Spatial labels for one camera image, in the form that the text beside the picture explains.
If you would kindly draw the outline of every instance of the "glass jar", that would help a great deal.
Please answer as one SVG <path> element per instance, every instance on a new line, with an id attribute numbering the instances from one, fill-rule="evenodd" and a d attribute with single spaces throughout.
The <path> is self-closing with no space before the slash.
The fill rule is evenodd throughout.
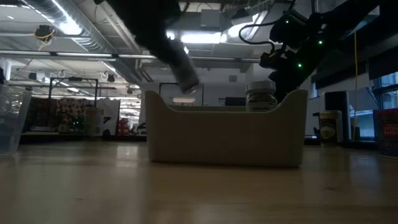
<path id="1" fill-rule="evenodd" d="M 246 84 L 246 111 L 266 112 L 278 107 L 274 96 L 275 83 L 271 80 L 254 81 Z"/>

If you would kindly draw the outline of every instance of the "jar lid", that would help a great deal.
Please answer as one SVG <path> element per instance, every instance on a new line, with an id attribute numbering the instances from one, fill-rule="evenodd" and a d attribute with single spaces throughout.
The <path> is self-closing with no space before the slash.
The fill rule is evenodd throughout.
<path id="1" fill-rule="evenodd" d="M 249 91 L 264 91 L 268 93 L 275 93 L 275 82 L 272 80 L 253 81 L 246 83 L 246 93 Z"/>

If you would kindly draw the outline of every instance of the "wooden table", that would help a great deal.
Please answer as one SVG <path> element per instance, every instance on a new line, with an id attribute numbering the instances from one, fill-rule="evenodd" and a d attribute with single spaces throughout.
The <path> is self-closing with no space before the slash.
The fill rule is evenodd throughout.
<path id="1" fill-rule="evenodd" d="M 23 145 L 0 223 L 398 223 L 398 161 L 305 149 L 299 169 L 151 164 L 145 144 Z"/>

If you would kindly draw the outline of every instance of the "ductwork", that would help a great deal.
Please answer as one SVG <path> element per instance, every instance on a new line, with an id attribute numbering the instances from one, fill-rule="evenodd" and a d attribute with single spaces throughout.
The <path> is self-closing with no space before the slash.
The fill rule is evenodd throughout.
<path id="1" fill-rule="evenodd" d="M 25 4 L 51 22 L 66 35 L 82 35 L 90 38 L 73 38 L 78 45 L 92 53 L 116 53 L 91 21 L 70 0 L 22 0 Z M 140 83 L 140 74 L 124 62 L 105 62 L 113 66 L 129 83 Z"/>

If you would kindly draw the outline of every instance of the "white plastic bin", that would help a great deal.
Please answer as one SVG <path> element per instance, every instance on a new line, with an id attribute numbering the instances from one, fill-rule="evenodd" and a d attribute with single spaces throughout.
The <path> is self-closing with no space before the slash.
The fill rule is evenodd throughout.
<path id="1" fill-rule="evenodd" d="M 32 94 L 0 85 L 0 157 L 9 157 L 18 149 Z"/>

